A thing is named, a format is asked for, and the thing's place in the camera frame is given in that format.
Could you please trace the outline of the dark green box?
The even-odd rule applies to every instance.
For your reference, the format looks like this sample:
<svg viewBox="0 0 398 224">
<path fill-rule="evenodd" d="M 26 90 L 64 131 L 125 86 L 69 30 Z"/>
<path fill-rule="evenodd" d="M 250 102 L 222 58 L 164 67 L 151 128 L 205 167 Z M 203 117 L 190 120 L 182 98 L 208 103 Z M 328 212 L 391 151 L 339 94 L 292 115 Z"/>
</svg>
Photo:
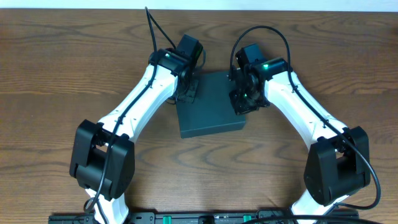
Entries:
<svg viewBox="0 0 398 224">
<path fill-rule="evenodd" d="M 235 84 L 228 80 L 225 71 L 196 75 L 193 83 L 196 87 L 193 101 L 181 96 L 177 100 L 181 138 L 243 129 L 246 118 L 237 115 L 231 106 L 229 93 Z"/>
</svg>

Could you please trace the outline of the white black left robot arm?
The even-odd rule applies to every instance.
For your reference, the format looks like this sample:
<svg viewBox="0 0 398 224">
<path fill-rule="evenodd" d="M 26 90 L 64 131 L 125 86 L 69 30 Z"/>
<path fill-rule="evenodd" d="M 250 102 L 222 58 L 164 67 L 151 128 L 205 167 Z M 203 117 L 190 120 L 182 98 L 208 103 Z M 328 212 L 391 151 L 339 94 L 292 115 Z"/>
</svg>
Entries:
<svg viewBox="0 0 398 224">
<path fill-rule="evenodd" d="M 76 129 L 70 175 L 90 196 L 84 205 L 97 223 L 124 223 L 129 216 L 124 193 L 135 171 L 134 145 L 160 105 L 186 93 L 203 52 L 199 40 L 184 35 L 175 48 L 155 50 L 127 97 L 97 123 Z"/>
</svg>

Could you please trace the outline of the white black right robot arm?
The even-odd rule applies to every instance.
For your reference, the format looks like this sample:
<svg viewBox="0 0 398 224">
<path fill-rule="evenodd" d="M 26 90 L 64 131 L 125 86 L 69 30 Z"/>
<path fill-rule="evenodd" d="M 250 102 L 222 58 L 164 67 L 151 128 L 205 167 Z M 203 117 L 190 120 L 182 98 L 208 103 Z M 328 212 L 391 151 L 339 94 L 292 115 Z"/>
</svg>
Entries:
<svg viewBox="0 0 398 224">
<path fill-rule="evenodd" d="M 259 46 L 232 51 L 238 66 L 229 79 L 236 89 L 229 97 L 236 114 L 276 106 L 308 148 L 303 179 L 305 191 L 290 207 L 293 215 L 320 217 L 369 185 L 369 139 L 361 127 L 348 128 L 303 87 L 287 60 L 268 60 Z"/>
</svg>

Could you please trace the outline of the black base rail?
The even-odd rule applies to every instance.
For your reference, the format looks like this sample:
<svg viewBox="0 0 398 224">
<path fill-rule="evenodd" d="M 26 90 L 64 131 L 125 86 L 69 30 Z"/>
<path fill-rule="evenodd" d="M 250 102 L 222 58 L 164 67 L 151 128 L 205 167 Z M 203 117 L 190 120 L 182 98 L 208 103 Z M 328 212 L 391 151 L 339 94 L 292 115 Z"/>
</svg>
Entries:
<svg viewBox="0 0 398 224">
<path fill-rule="evenodd" d="M 208 223 L 242 223 L 265 217 L 280 217 L 288 214 L 285 210 L 259 210 L 241 213 L 130 213 L 125 223 L 131 224 L 208 224 Z M 48 218 L 49 224 L 89 224 L 96 223 L 95 215 L 58 214 Z"/>
</svg>

